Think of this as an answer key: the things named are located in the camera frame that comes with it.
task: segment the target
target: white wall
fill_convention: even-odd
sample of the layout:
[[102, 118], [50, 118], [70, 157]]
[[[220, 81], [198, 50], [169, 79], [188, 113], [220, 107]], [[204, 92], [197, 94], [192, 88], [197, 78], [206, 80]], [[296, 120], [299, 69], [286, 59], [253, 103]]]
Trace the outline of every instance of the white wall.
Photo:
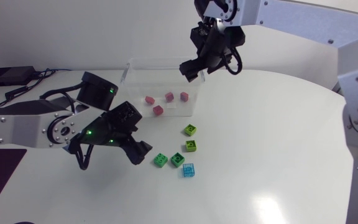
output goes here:
[[[358, 0], [307, 0], [358, 11]], [[0, 0], [0, 67], [124, 68], [131, 57], [194, 55], [192, 0]], [[261, 27], [245, 27], [245, 68], [332, 88], [336, 51]]]

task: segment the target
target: wire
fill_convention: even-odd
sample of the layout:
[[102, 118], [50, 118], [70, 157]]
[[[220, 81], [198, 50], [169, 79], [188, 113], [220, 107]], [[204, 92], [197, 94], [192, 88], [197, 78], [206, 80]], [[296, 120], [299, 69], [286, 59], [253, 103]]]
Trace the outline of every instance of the wire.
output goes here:
[[65, 69], [65, 68], [58, 68], [58, 69], [49, 69], [49, 68], [47, 68], [46, 70], [41, 71], [41, 72], [34, 72], [33, 73], [33, 79], [35, 79], [37, 81], [33, 85], [28, 86], [28, 89], [26, 91], [23, 91], [22, 93], [19, 93], [19, 94], [13, 96], [12, 98], [10, 98], [8, 100], [0, 102], [0, 107], [6, 105], [8, 102], [18, 98], [19, 96], [22, 96], [22, 95], [26, 94], [27, 92], [29, 92], [30, 90], [35, 88], [37, 85], [39, 85], [44, 79], [46, 79], [48, 77], [51, 77], [53, 74], [55, 74], [59, 70], [71, 71], [70, 69]]
[[78, 165], [80, 166], [81, 170], [86, 170], [88, 168], [88, 165], [90, 164], [91, 159], [91, 153], [93, 150], [94, 145], [89, 145], [88, 150], [86, 151], [85, 159], [82, 153], [82, 150], [79, 149], [75, 152], [75, 157], [77, 158]]
[[228, 64], [228, 62], [227, 62], [227, 60], [226, 60], [226, 56], [225, 56], [225, 55], [222, 55], [222, 61], [223, 61], [224, 66], [226, 67], [226, 69], [227, 69], [232, 75], [238, 75], [238, 74], [241, 72], [241, 70], [242, 70], [242, 60], [241, 60], [241, 56], [240, 56], [239, 52], [237, 51], [237, 49], [236, 49], [235, 47], [231, 48], [230, 51], [231, 51], [233, 57], [237, 60], [237, 71], [233, 71], [233, 70], [230, 68], [230, 66], [229, 66], [229, 64]]

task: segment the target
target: cube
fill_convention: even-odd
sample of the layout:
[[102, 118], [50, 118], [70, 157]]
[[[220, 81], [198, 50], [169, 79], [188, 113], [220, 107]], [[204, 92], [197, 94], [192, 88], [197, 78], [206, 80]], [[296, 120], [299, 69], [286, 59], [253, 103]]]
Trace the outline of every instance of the cube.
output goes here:
[[186, 128], [185, 128], [185, 133], [188, 134], [189, 136], [194, 135], [194, 133], [197, 131], [197, 128], [194, 127], [193, 125], [189, 124]]
[[185, 177], [194, 177], [194, 165], [193, 164], [184, 164], [183, 165], [183, 176]]
[[186, 150], [188, 152], [195, 152], [197, 150], [196, 141], [186, 141]]
[[153, 107], [153, 112], [156, 116], [160, 116], [162, 113], [164, 113], [164, 109], [160, 105]]
[[181, 92], [180, 93], [180, 99], [184, 102], [187, 102], [189, 100], [189, 94], [185, 93], [185, 92]]
[[153, 105], [155, 100], [154, 98], [152, 98], [151, 96], [146, 96], [146, 98], [144, 99], [146, 101], [146, 103]]
[[155, 158], [154, 158], [154, 163], [155, 165], [159, 166], [159, 167], [163, 167], [166, 163], [168, 162], [168, 157], [164, 156], [163, 154], [158, 154]]
[[179, 154], [179, 152], [177, 152], [175, 155], [173, 155], [171, 157], [171, 162], [176, 167], [179, 167], [184, 161], [185, 161], [185, 158], [181, 154]]
[[167, 100], [167, 102], [172, 102], [173, 101], [173, 93], [169, 92], [167, 94], [165, 94], [165, 99]]

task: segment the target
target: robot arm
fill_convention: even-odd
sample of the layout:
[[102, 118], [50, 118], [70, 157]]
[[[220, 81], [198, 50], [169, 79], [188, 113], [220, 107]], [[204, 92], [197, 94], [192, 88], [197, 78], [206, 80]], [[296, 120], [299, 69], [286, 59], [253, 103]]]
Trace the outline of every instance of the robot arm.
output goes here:
[[195, 29], [208, 29], [191, 31], [198, 58], [181, 64], [180, 69], [189, 82], [201, 69], [208, 68], [211, 73], [220, 61], [230, 62], [234, 54], [227, 50], [233, 46], [227, 40], [236, 39], [232, 34], [245, 39], [240, 31], [233, 32], [233, 27], [264, 26], [338, 49], [338, 79], [346, 100], [344, 129], [354, 158], [347, 223], [358, 223], [358, 13], [287, 0], [196, 0], [195, 5], [203, 20]]
[[[66, 92], [80, 89], [77, 99]], [[36, 148], [62, 147], [75, 154], [80, 168], [88, 167], [94, 145], [121, 147], [129, 160], [137, 165], [152, 149], [146, 142], [136, 142], [132, 132], [142, 116], [128, 102], [109, 110], [118, 87], [96, 75], [85, 72], [79, 85], [51, 90], [40, 100], [25, 101], [0, 108], [0, 144], [17, 144]], [[66, 110], [48, 96], [61, 93], [74, 111]], [[87, 144], [84, 156], [81, 144]]]

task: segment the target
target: black cable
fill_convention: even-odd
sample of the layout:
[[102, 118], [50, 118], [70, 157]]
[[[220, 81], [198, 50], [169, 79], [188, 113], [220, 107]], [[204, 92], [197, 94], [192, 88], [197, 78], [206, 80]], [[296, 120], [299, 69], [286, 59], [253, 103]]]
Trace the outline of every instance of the black cable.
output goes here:
[[57, 89], [57, 90], [49, 90], [48, 92], [44, 93], [43, 95], [40, 96], [40, 99], [44, 100], [54, 94], [57, 94], [57, 93], [66, 93], [68, 91], [73, 91], [73, 90], [77, 90], [81, 87], [83, 87], [85, 85], [85, 82], [81, 82], [80, 84], [78, 85], [75, 85], [75, 86], [71, 86], [71, 87], [67, 87], [67, 88], [61, 88], [61, 89]]
[[75, 153], [75, 157], [77, 158], [78, 161], [78, 165], [80, 166], [81, 170], [86, 170], [90, 164], [90, 159], [91, 159], [91, 153], [93, 150], [93, 146], [94, 145], [89, 145], [88, 146], [88, 150], [86, 151], [86, 155], [85, 155], [85, 159], [84, 156], [82, 154], [82, 150], [78, 150]]
[[236, 49], [235, 47], [231, 48], [230, 51], [231, 51], [233, 57], [237, 60], [237, 71], [235, 72], [235, 71], [233, 71], [233, 70], [230, 68], [230, 66], [229, 66], [229, 64], [228, 64], [228, 62], [227, 62], [227, 60], [226, 60], [226, 56], [225, 56], [225, 55], [222, 56], [222, 61], [223, 61], [224, 66], [226, 67], [226, 69], [227, 69], [232, 75], [238, 75], [238, 74], [241, 72], [241, 70], [242, 70], [242, 60], [241, 60], [241, 56], [240, 56], [239, 52], [237, 51], [237, 49]]

